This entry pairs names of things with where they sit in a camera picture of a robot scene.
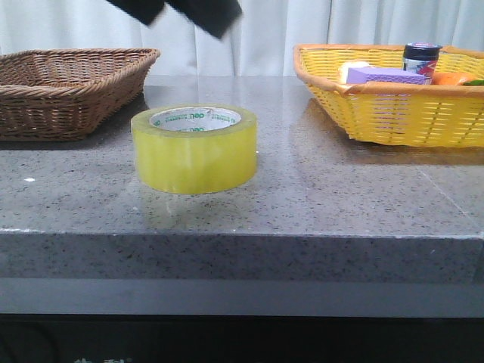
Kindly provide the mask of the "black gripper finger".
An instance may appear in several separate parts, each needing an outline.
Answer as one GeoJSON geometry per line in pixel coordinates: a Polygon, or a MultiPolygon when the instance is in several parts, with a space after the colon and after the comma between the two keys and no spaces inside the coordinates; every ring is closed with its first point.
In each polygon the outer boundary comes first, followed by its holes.
{"type": "Polygon", "coordinates": [[[145,26],[150,26],[166,5],[173,5],[175,1],[162,0],[107,0],[113,6],[124,11],[145,26]]]}
{"type": "Polygon", "coordinates": [[[216,39],[221,39],[243,13],[236,0],[172,0],[167,3],[216,39]]]}

